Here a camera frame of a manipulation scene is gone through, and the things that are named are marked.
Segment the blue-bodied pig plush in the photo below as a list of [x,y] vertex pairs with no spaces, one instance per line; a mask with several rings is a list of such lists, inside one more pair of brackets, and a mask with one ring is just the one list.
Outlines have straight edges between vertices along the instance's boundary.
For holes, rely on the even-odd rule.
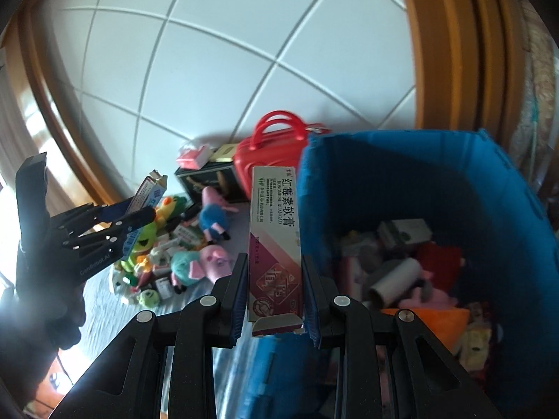
[[212,186],[202,191],[202,209],[199,214],[199,226],[209,245],[218,240],[229,240],[229,213],[238,213],[239,209],[231,205]]

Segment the pink tissue pack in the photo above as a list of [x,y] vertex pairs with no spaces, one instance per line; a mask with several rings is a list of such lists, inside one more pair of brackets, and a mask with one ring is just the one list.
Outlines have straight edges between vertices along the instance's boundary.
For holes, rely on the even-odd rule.
[[178,152],[176,163],[180,168],[199,170],[209,162],[212,155],[213,149],[207,144],[199,147],[183,145]]

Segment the gold small box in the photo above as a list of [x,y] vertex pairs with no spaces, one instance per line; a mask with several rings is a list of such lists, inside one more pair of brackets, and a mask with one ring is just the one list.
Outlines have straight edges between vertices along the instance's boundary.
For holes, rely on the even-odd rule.
[[210,156],[209,161],[212,163],[230,163],[233,161],[237,148],[238,143],[222,145]]

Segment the teal-dressed pig plush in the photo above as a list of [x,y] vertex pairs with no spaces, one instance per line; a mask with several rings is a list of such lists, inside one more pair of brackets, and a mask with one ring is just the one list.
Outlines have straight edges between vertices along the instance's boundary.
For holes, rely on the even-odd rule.
[[170,269],[170,281],[178,294],[204,278],[215,284],[232,274],[230,255],[216,244],[205,246],[200,251],[176,252],[170,261]]

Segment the duck plush green hood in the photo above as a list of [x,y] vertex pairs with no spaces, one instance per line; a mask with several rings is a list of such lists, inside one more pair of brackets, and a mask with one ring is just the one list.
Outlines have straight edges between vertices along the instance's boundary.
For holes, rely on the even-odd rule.
[[180,216],[187,209],[188,200],[183,196],[169,196],[155,209],[155,223],[161,227],[168,220]]

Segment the white paper roll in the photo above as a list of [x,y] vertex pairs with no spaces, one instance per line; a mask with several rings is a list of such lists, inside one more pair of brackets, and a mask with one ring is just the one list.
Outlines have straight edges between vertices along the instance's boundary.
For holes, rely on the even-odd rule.
[[376,309],[390,306],[414,285],[422,270],[414,258],[387,261],[365,289],[364,299]]

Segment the orange-dressed pig plush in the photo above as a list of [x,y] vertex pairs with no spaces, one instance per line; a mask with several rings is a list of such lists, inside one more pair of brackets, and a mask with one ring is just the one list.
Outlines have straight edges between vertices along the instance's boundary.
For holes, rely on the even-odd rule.
[[470,320],[470,312],[464,308],[437,310],[431,308],[412,308],[444,346],[455,355],[459,351],[462,335]]

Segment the blue white medicine box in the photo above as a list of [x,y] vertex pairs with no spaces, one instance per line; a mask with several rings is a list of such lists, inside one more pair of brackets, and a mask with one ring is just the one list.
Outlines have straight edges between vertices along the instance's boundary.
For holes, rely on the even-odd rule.
[[[140,184],[137,193],[133,196],[129,204],[126,215],[143,211],[144,209],[154,210],[167,190],[168,177],[161,175],[157,170],[152,170]],[[122,260],[125,260],[133,252],[133,246],[137,243],[141,229],[145,223],[130,232],[123,244]]]

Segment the black gift bag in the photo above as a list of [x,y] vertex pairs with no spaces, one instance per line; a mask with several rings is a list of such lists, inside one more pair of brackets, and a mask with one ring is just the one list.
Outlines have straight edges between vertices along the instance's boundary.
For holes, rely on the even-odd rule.
[[229,203],[247,201],[232,162],[207,163],[199,170],[177,168],[174,175],[193,203],[202,201],[202,191],[207,186],[216,189]]

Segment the blue plastic crate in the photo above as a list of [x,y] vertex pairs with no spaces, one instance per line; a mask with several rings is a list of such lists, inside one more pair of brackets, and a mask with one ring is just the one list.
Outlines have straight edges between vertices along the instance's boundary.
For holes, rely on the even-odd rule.
[[[302,260],[334,280],[340,241],[404,224],[408,242],[459,248],[457,291],[489,305],[501,334],[483,383],[498,418],[558,414],[558,241],[540,200],[484,132],[376,131],[314,136],[296,171]],[[354,295],[346,296],[358,301]],[[317,418],[336,397],[339,351],[300,333],[264,336],[253,418]]]

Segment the purple ointment box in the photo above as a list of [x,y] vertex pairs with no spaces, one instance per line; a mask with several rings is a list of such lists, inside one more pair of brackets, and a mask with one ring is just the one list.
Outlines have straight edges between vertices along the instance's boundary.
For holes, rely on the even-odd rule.
[[248,261],[252,336],[300,333],[302,256],[294,168],[253,169]]

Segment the red bear suitcase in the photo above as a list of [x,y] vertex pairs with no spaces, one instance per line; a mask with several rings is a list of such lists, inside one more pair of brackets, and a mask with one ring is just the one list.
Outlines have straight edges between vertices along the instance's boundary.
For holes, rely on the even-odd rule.
[[264,115],[252,135],[242,140],[233,155],[236,176],[246,197],[251,197],[253,168],[297,169],[309,138],[330,132],[321,123],[306,124],[293,112],[276,110]]

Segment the green frog plush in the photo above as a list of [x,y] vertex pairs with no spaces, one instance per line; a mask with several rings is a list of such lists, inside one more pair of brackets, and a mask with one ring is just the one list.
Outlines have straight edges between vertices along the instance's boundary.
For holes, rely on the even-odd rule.
[[144,226],[138,234],[135,245],[127,259],[120,261],[120,268],[127,272],[133,272],[140,255],[146,255],[153,248],[157,239],[157,226],[154,222]]

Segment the green one-eyed monster plush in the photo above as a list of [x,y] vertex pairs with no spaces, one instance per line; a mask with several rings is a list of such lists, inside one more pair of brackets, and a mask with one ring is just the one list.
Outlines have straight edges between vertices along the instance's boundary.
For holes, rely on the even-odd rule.
[[147,307],[149,309],[154,309],[158,307],[161,303],[161,298],[155,289],[145,289],[145,291],[140,291],[137,294],[137,304],[140,304],[142,307]]

